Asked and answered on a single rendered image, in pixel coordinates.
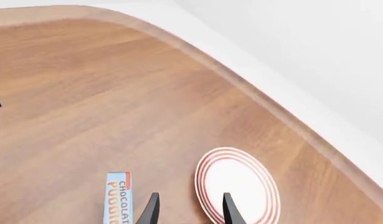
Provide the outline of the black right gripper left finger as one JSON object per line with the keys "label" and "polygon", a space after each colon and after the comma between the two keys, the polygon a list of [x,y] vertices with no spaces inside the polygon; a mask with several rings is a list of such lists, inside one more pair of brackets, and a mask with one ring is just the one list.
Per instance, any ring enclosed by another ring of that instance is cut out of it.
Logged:
{"label": "black right gripper left finger", "polygon": [[154,192],[138,219],[138,224],[158,224],[160,211],[159,193]]}

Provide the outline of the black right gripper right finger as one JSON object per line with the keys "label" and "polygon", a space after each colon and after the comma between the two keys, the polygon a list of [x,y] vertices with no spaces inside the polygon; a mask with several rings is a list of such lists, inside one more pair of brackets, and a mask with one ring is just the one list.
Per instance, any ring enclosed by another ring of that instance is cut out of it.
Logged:
{"label": "black right gripper right finger", "polygon": [[235,206],[230,193],[224,193],[222,207],[225,224],[246,224],[245,220],[242,218],[240,212]]}

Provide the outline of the white plate with red rings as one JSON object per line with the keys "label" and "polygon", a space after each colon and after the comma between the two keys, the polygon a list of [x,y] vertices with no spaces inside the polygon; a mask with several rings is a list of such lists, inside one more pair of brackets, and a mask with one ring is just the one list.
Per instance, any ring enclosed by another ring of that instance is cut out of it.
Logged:
{"label": "white plate with red rings", "polygon": [[272,175],[256,158],[233,147],[218,147],[200,159],[194,188],[213,224],[225,224],[223,197],[231,195],[246,224],[278,224],[280,194]]}

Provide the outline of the chocolate pudding box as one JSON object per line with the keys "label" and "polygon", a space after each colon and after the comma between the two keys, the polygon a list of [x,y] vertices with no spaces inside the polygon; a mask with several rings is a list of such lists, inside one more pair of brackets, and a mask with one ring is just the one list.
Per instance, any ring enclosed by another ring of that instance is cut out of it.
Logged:
{"label": "chocolate pudding box", "polygon": [[109,172],[106,177],[103,224],[133,224],[130,172]]}

